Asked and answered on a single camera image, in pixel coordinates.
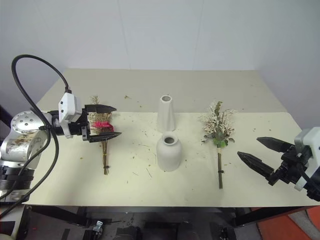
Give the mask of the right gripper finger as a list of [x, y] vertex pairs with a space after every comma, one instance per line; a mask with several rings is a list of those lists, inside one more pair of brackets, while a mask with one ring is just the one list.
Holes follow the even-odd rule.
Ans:
[[295, 145], [293, 145], [289, 142], [286, 142], [286, 141], [283, 141], [283, 140], [280, 140], [280, 139], [277, 139], [274, 137], [267, 137], [267, 136], [257, 137], [256, 140], [258, 142], [260, 142], [261, 144], [263, 144], [268, 149], [271, 149], [271, 150], [276, 151], [278, 153], [285, 153], [290, 148], [295, 147]]
[[261, 159], [253, 156], [252, 154], [238, 151], [239, 158], [252, 170], [268, 179], [273, 173], [274, 169], [269, 165], [262, 162]]

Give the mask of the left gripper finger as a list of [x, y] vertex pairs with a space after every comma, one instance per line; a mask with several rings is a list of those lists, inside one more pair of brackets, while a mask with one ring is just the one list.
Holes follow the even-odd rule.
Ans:
[[103, 105], [103, 104], [86, 104], [84, 106], [84, 109], [88, 113], [112, 113], [117, 110], [112, 106]]
[[96, 134], [96, 135], [88, 135], [87, 140], [90, 143], [102, 142], [102, 141], [107, 141], [107, 140], [116, 138], [121, 134], [122, 134], [121, 132], [101, 132], [100, 134]]

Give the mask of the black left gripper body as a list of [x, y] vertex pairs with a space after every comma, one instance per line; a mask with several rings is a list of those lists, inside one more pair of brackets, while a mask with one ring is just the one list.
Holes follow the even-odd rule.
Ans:
[[75, 121], [68, 124], [71, 135], [82, 136], [83, 141], [91, 143], [90, 122], [86, 109], [82, 110], [81, 116]]

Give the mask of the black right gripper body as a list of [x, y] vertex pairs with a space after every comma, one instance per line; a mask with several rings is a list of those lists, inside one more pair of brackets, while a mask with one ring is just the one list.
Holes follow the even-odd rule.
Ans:
[[282, 162], [280, 167], [268, 177], [268, 183], [273, 186], [281, 180], [286, 184], [296, 184], [302, 177], [300, 170], [306, 170], [305, 165], [312, 156], [310, 147], [305, 146], [301, 151], [297, 151], [294, 145], [283, 145], [275, 151], [283, 153]]

